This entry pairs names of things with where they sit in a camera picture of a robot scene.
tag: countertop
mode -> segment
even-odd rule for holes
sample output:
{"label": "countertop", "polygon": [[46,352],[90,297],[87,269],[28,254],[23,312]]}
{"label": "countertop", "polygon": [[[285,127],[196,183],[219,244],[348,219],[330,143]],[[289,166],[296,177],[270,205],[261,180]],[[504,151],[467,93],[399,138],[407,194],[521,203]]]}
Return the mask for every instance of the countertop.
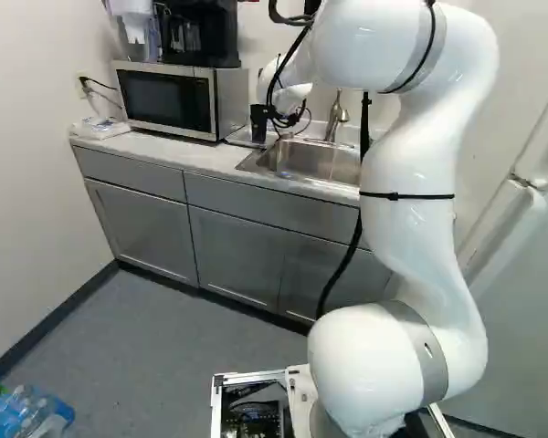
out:
{"label": "countertop", "polygon": [[128,132],[105,140],[90,140],[71,136],[69,141],[94,151],[151,162],[175,169],[246,183],[279,192],[294,193],[310,198],[358,207],[358,189],[326,182],[304,183],[276,176],[236,170],[236,166],[254,149],[226,143],[208,143],[193,139]]}

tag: floor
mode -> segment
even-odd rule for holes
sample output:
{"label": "floor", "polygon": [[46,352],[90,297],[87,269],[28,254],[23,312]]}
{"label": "floor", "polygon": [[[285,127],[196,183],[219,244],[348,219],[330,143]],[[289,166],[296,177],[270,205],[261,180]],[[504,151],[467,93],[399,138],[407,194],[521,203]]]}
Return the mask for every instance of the floor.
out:
{"label": "floor", "polygon": [[34,383],[70,403],[78,438],[206,438],[213,374],[305,361],[302,335],[120,271],[5,383]]}

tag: stainless steel sink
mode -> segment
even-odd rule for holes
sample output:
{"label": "stainless steel sink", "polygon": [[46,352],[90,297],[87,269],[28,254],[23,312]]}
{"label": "stainless steel sink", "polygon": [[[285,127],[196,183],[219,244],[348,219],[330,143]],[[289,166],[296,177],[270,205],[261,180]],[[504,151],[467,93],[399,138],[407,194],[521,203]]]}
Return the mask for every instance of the stainless steel sink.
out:
{"label": "stainless steel sink", "polygon": [[359,151],[322,141],[281,139],[265,151],[250,154],[236,169],[359,186]]}

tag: microwave door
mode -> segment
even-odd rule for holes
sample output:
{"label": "microwave door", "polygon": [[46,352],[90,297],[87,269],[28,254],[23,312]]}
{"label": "microwave door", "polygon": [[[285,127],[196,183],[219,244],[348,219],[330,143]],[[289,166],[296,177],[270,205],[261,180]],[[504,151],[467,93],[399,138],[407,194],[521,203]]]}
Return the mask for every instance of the microwave door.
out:
{"label": "microwave door", "polygon": [[117,70],[126,117],[137,128],[214,140],[211,78]]}

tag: white wall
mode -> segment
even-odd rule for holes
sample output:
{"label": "white wall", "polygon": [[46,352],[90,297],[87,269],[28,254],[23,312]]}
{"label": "white wall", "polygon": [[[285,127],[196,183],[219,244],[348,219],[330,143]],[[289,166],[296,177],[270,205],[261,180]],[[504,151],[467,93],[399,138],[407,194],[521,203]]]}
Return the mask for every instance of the white wall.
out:
{"label": "white wall", "polygon": [[100,0],[0,0],[0,355],[112,260],[66,130],[113,54]]}
{"label": "white wall", "polygon": [[[501,48],[499,79],[489,99],[471,123],[463,141],[458,167],[456,238],[460,243],[511,170],[548,100],[548,0],[449,0],[484,16],[498,35]],[[279,0],[283,15],[297,15],[303,2]],[[258,68],[284,53],[299,30],[269,21],[268,2],[239,6],[242,62],[252,69],[253,93]],[[398,115],[395,96],[372,96],[372,129],[385,130]],[[326,120],[334,90],[323,85],[309,96],[314,119]],[[359,124],[361,93],[345,90],[342,104]]]}
{"label": "white wall", "polygon": [[458,178],[458,237],[467,235],[511,171],[548,102],[548,0],[473,0],[495,30],[497,83],[463,142]]}

